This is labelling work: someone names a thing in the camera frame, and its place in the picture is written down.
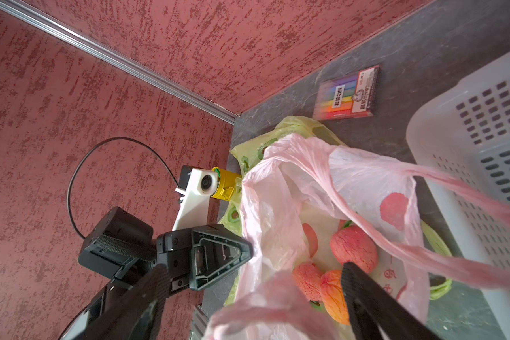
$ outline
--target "box of highlighters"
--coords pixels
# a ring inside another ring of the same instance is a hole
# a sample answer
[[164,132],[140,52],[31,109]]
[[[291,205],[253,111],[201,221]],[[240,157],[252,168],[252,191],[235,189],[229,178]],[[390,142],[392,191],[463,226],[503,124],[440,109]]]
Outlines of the box of highlighters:
[[380,65],[329,80],[319,86],[315,120],[372,116]]

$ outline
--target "gray countertop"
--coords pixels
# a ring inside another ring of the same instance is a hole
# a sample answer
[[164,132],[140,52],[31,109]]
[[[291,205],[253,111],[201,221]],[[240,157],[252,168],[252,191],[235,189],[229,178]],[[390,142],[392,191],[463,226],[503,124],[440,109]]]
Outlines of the gray countertop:
[[[437,0],[243,113],[236,120],[231,147],[271,131],[285,116],[311,116],[321,82],[380,64],[374,117],[324,124],[348,146],[414,163],[406,144],[412,115],[509,51],[510,0]],[[227,168],[240,172],[232,156]],[[461,256],[424,180],[418,179],[416,191],[422,219]],[[232,280],[205,291],[208,315],[222,306]],[[446,296],[430,302],[427,325],[442,339],[504,339],[481,292],[458,282]]]

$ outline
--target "yellow cylinder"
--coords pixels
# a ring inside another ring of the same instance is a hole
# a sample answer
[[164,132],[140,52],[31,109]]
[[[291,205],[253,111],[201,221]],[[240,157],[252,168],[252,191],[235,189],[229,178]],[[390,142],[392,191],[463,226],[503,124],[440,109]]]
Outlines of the yellow cylinder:
[[215,171],[218,173],[219,185],[218,189],[213,194],[214,199],[230,201],[232,194],[234,193],[234,186],[236,185],[236,178],[242,178],[242,176],[237,173],[232,173],[225,169],[220,169],[218,167],[214,167],[211,171]]

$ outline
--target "black cable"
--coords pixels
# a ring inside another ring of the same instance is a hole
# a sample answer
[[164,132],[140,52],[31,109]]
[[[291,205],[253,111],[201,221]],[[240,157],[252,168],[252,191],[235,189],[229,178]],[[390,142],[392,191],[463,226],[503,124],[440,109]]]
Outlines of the black cable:
[[164,167],[166,168],[166,170],[168,170],[168,173],[170,174],[170,176],[172,176],[172,179],[174,180],[174,182],[176,183],[176,187],[179,187],[179,184],[178,184],[178,181],[176,180],[176,178],[174,177],[174,175],[172,174],[172,171],[170,170],[170,168],[168,167],[168,165],[166,165],[166,163],[164,162],[164,160],[161,158],[161,156],[159,156],[158,153],[156,153],[155,150],[153,150],[152,148],[150,148],[149,146],[145,145],[144,143],[142,143],[141,141],[139,140],[136,140],[136,139],[132,139],[132,138],[128,138],[128,137],[113,137],[113,138],[108,138],[106,140],[103,140],[101,141],[100,143],[98,143],[97,145],[93,146],[92,149],[90,149],[90,151],[85,155],[85,157],[83,157],[82,161],[79,162],[79,165],[78,167],[75,169],[74,171],[74,174],[72,175],[72,179],[70,180],[70,184],[68,185],[68,192],[66,193],[66,207],[68,208],[68,215],[70,216],[70,222],[72,223],[72,227],[74,228],[75,232],[82,238],[82,239],[85,239],[85,236],[83,236],[83,234],[78,230],[78,228],[75,226],[75,223],[74,223],[74,217],[72,216],[72,207],[70,205],[70,195],[72,194],[72,185],[74,184],[74,179],[75,179],[75,176],[78,174],[79,172],[79,169],[82,167],[83,165],[83,162],[85,162],[85,160],[87,160],[88,156],[90,156],[90,154],[95,151],[99,146],[102,146],[112,140],[118,140],[118,139],[122,139],[122,140],[129,140],[129,141],[133,141],[137,144],[140,144],[141,146],[145,147],[146,149],[148,149],[149,151],[151,151],[153,154],[155,154],[155,156],[163,163]]

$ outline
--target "white plastic basket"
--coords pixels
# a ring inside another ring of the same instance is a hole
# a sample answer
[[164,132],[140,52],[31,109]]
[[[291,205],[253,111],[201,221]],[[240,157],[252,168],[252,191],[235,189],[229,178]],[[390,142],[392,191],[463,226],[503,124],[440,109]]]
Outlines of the white plastic basket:
[[[510,53],[421,107],[406,140],[418,164],[453,173],[510,204]],[[463,256],[510,268],[507,227],[463,197],[430,181],[428,186]],[[510,340],[510,290],[483,294]]]

